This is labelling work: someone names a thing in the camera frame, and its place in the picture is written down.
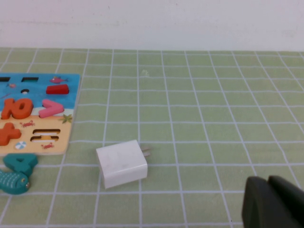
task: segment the black object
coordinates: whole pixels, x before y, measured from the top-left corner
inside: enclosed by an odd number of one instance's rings
[[[279,176],[249,177],[242,219],[244,228],[304,228],[304,192]]]

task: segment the blue sea illustration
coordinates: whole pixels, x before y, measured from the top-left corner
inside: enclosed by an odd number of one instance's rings
[[[0,73],[0,110],[7,98],[15,101],[21,98],[32,100],[34,108],[41,108],[42,100],[58,102],[65,109],[73,109],[77,98],[80,75],[76,74],[27,74]],[[48,95],[48,86],[67,84],[69,93],[66,95]]]

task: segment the starfish illustration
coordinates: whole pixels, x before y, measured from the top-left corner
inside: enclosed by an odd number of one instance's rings
[[[59,121],[62,121],[63,124],[65,124],[66,122],[72,123],[72,114],[70,115],[63,115],[62,119],[59,119]]]

